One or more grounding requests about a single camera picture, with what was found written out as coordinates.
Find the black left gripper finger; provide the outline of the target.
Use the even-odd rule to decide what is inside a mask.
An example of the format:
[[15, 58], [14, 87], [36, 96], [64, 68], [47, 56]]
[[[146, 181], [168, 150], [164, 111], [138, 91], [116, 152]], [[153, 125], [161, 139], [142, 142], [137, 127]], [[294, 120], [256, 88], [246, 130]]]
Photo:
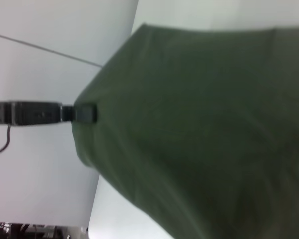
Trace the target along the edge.
[[95, 123], [97, 108], [93, 104], [62, 105], [61, 122]]

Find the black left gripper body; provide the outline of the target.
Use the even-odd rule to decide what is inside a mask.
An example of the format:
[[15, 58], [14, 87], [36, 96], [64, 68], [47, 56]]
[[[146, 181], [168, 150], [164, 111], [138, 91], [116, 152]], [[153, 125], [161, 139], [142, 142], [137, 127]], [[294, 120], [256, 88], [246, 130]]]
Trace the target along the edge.
[[61, 109], [61, 104], [54, 102], [0, 102], [0, 124], [32, 126], [60, 123]]

